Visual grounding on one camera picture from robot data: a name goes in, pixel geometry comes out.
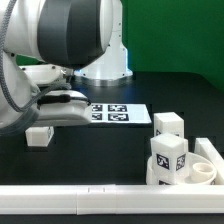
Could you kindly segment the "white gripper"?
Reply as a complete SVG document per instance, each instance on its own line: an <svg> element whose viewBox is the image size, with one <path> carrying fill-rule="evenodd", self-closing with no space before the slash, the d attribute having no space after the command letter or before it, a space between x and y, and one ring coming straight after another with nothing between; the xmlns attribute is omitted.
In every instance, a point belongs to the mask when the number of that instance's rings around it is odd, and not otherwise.
<svg viewBox="0 0 224 224"><path fill-rule="evenodd" d="M91 123L90 100L74 90L51 91L37 101L39 117L34 127L80 126Z"/></svg>

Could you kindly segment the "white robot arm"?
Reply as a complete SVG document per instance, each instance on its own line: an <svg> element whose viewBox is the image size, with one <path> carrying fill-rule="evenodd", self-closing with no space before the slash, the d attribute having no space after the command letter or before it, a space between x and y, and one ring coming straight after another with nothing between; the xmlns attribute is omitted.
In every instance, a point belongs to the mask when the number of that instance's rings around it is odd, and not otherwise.
<svg viewBox="0 0 224 224"><path fill-rule="evenodd" d="M92 84L127 78L121 0L0 0L0 136L91 122L91 103L68 83L41 90L17 55L70 69Z"/></svg>

